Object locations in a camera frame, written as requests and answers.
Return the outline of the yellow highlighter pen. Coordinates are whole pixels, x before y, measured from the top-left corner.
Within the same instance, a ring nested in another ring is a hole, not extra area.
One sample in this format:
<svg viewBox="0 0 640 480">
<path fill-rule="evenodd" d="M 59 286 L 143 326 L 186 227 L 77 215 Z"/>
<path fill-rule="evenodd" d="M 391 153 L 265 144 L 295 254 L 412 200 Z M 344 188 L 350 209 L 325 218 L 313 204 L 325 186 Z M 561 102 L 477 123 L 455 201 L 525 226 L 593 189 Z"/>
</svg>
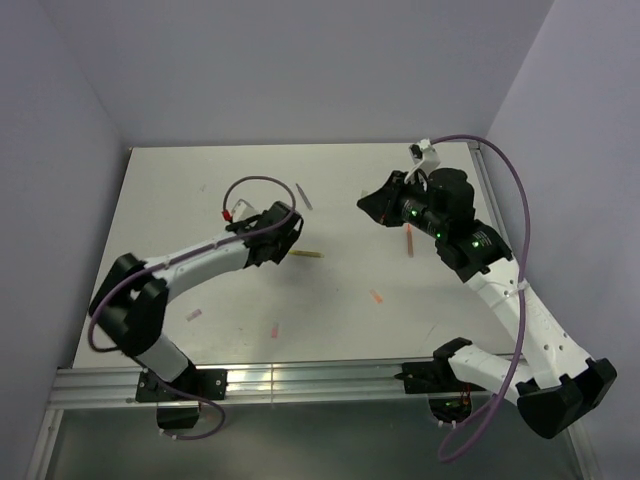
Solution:
<svg viewBox="0 0 640 480">
<path fill-rule="evenodd" d="M 317 259 L 324 258 L 323 253 L 316 252 L 316 251 L 290 250 L 288 254 L 292 256 L 299 256 L 299 257 L 305 257 L 305 258 L 317 258 Z"/>
</svg>

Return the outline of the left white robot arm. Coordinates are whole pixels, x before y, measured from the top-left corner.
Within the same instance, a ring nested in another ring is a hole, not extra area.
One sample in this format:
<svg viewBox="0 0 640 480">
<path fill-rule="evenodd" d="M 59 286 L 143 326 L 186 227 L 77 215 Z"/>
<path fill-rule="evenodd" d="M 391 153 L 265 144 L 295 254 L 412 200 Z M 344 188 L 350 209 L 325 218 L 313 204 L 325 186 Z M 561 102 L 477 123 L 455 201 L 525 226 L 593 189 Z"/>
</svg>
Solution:
<svg viewBox="0 0 640 480">
<path fill-rule="evenodd" d="M 172 399 L 194 394 L 201 380 L 193 362 L 163 333 L 167 306 L 220 275 L 279 264 L 299 239 L 303 217 L 281 201 L 230 223 L 223 233 L 164 258 L 129 253 L 112 265 L 88 309 L 93 336 L 100 328 L 118 351 L 159 378 Z"/>
</svg>

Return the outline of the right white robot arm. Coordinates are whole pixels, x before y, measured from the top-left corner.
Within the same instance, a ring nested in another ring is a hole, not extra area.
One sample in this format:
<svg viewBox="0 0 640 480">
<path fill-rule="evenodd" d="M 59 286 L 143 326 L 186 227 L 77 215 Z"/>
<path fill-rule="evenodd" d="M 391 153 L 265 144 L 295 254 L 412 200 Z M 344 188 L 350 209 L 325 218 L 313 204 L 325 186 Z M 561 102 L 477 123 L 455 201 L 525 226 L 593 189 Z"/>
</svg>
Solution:
<svg viewBox="0 0 640 480">
<path fill-rule="evenodd" d="M 439 168 L 412 180 L 394 171 L 357 206 L 385 227 L 409 224 L 433 237 L 437 255 L 495 314 L 526 361 L 509 377 L 509 361 L 458 337 L 436 349 L 428 362 L 403 364 L 396 377 L 406 393 L 440 393 L 469 384 L 496 394 L 507 383 L 506 400 L 545 439 L 601 403 L 617 377 L 614 366 L 580 347 L 519 279 L 506 242 L 477 219 L 474 189 L 463 171 Z"/>
</svg>

